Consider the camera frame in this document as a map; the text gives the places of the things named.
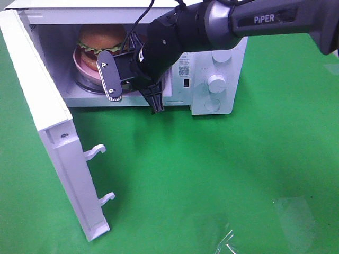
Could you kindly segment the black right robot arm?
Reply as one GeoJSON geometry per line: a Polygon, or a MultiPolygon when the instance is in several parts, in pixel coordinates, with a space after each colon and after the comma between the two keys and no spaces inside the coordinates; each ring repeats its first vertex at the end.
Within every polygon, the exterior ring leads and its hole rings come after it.
{"type": "Polygon", "coordinates": [[[154,113],[163,111],[162,74],[185,52],[227,50],[241,38],[308,33],[321,53],[338,48],[338,1],[203,1],[154,19],[147,41],[115,56],[114,73],[131,82],[154,113]]]}

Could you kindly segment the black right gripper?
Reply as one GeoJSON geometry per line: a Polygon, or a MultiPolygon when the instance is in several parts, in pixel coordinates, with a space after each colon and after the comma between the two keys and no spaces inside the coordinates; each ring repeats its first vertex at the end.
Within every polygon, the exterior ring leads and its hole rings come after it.
{"type": "Polygon", "coordinates": [[[153,20],[147,28],[146,42],[145,35],[132,32],[120,52],[114,61],[121,82],[130,80],[152,108],[152,114],[163,112],[163,85],[159,79],[183,53],[176,24],[153,20]]]}

